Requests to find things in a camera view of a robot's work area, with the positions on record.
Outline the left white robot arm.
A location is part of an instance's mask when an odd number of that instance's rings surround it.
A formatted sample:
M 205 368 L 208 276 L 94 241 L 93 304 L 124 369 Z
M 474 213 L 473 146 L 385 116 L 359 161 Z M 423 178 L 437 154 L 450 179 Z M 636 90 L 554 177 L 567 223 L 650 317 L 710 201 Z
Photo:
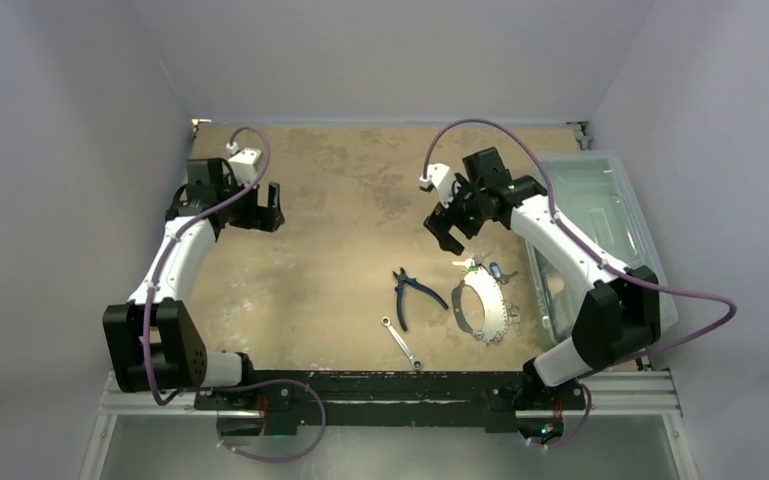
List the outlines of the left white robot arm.
M 125 303 L 108 306 L 102 316 L 122 391 L 219 388 L 235 409 L 257 399 L 248 357 L 209 350 L 186 303 L 223 228 L 274 232 L 284 223 L 278 183 L 269 183 L 265 204 L 258 202 L 256 182 L 264 164 L 262 151 L 254 148 L 229 159 L 188 161 L 186 181 L 165 212 L 164 236 L 149 271 Z

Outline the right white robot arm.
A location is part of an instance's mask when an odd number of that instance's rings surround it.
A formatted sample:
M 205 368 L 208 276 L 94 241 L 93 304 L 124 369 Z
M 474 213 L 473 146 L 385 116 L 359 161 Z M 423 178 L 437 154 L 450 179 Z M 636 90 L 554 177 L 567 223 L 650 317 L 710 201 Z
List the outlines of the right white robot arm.
M 465 171 L 432 164 L 419 176 L 421 190 L 439 202 L 425 228 L 440 248 L 456 255 L 464 247 L 450 233 L 476 236 L 494 221 L 524 238 L 581 297 L 570 336 L 526 362 L 521 392 L 536 407 L 556 399 L 561 385 L 599 372 L 642 351 L 661 337 L 658 278 L 602 251 L 550 199 L 547 185 L 532 176 L 512 177 L 494 147 L 464 158 Z

